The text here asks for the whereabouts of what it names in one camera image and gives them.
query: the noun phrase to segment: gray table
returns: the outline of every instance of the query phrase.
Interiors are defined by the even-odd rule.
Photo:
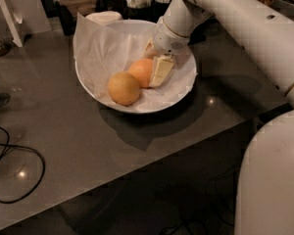
[[[37,149],[47,167],[30,196],[0,204],[0,229],[286,103],[218,23],[203,32],[207,40],[192,46],[201,70],[193,91],[146,116],[94,101],[76,77],[72,38],[59,30],[34,34],[23,48],[1,57],[0,87],[12,100],[0,111],[0,126],[13,142]],[[24,159],[15,155],[10,163]],[[11,179],[14,166],[5,168],[2,178]],[[16,186],[6,190],[18,194]]]

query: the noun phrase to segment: white paper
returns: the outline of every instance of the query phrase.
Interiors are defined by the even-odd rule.
[[[196,63],[189,48],[185,48],[175,56],[175,68],[159,88],[141,89],[139,99],[130,106],[116,104],[108,92],[109,78],[116,72],[126,71],[142,57],[156,25],[120,21],[102,26],[89,21],[88,27],[81,31],[82,25],[85,23],[79,24],[78,31],[86,37],[82,42],[77,39],[79,44],[75,46],[77,76],[86,91],[102,104],[127,113],[153,113],[174,105],[191,90]]]

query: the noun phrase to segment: black cable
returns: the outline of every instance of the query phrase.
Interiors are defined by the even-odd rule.
[[[222,216],[221,214],[219,213],[218,211],[218,208],[213,204],[213,203],[210,203],[210,206],[212,207],[212,210],[213,212],[217,215],[217,217],[225,224],[229,225],[229,226],[234,226],[233,223],[230,223],[228,221],[226,221]]]
[[[198,224],[200,224],[204,228],[204,230],[205,230],[205,235],[208,235],[208,229],[207,229],[206,225],[203,222],[201,222],[200,220],[195,219],[195,218],[184,219],[179,225],[176,225],[176,226],[173,226],[173,227],[166,227],[166,228],[164,228],[164,229],[161,230],[161,232],[159,233],[159,235],[174,235],[175,232],[181,226],[183,226],[183,227],[186,228],[186,230],[187,230],[187,232],[188,232],[189,235],[194,235],[194,233],[191,231],[191,229],[189,227],[189,224],[190,223],[195,223],[195,222],[198,223]]]
[[[15,200],[9,200],[9,201],[0,200],[1,204],[13,204],[13,203],[16,203],[16,202],[26,198],[28,195],[30,195],[38,187],[38,185],[40,184],[40,182],[41,182],[41,180],[42,180],[42,178],[43,178],[43,176],[45,174],[46,164],[45,164],[44,158],[42,157],[42,155],[37,150],[35,150],[33,148],[30,148],[30,147],[27,147],[27,146],[9,144],[10,143],[9,132],[7,130],[5,130],[4,128],[2,128],[2,127],[0,127],[0,130],[2,130],[7,136],[6,143],[0,143],[0,146],[3,147],[3,150],[2,150],[2,152],[0,154],[0,162],[10,152],[14,152],[14,150],[23,150],[23,151],[26,151],[26,152],[29,152],[29,153],[34,153],[40,159],[40,161],[42,163],[42,171],[41,171],[40,177],[39,177],[38,181],[36,182],[36,184],[28,192],[26,192],[25,194],[23,194],[22,196],[20,196],[19,198],[15,199]]]
[[[217,193],[217,196],[218,196],[218,199],[219,199],[219,202],[222,204],[222,206],[228,211],[230,212],[231,214],[235,215],[235,211],[233,211],[227,204],[226,202],[226,199],[221,195],[218,187],[217,187],[217,181],[215,180],[214,181],[214,186],[215,186],[215,191]]]

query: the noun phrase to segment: white bowl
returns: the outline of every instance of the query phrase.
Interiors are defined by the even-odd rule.
[[[154,23],[136,20],[117,21],[107,25],[107,27],[125,34],[140,34],[146,32],[146,30],[151,29],[154,26]],[[84,68],[79,66],[78,62],[76,62],[75,70],[83,88],[98,102],[124,113],[148,114],[164,110],[176,104],[184,98],[193,87],[197,71],[195,58],[191,50],[188,47],[185,47],[178,55],[175,56],[175,58],[176,69],[174,69],[171,76],[168,77],[168,81],[165,81],[159,89],[142,89],[140,99],[127,107],[118,105],[112,100],[111,102],[103,101],[100,95],[95,93],[94,87],[96,85],[93,84],[92,80],[89,78],[89,68],[87,73]]]

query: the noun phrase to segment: white cylinder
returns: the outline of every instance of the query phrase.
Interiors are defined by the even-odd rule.
[[[265,125],[240,170],[235,235],[294,235],[294,111]]]
[[[160,17],[154,30],[153,44],[159,53],[175,54],[180,52],[189,41],[189,37],[182,37],[172,32]]]
[[[166,26],[180,37],[189,37],[211,14],[185,0],[172,0],[164,14]]]

